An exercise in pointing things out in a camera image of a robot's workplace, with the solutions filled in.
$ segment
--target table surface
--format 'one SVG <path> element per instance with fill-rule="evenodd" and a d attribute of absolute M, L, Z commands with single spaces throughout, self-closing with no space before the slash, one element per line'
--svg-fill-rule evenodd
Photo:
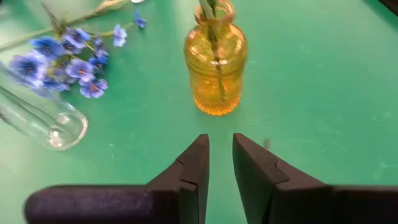
<path fill-rule="evenodd" d="M 40 0 L 6 0 L 0 44 L 48 28 Z M 47 1 L 80 16 L 100 0 Z M 233 1 L 249 43 L 241 104 L 212 117 L 193 104 L 183 42 L 196 0 L 148 0 L 80 27 L 107 31 L 132 20 L 112 49 L 109 89 L 98 100 L 78 89 L 66 101 L 89 118 L 86 136 L 54 152 L 0 126 L 0 223 L 23 223 L 25 198 L 55 184 L 144 184 L 201 133 L 211 142 L 207 223 L 245 223 L 231 154 L 240 132 L 314 177 L 334 184 L 398 184 L 398 18 L 376 0 Z M 28 52 L 22 45 L 0 60 Z"/>

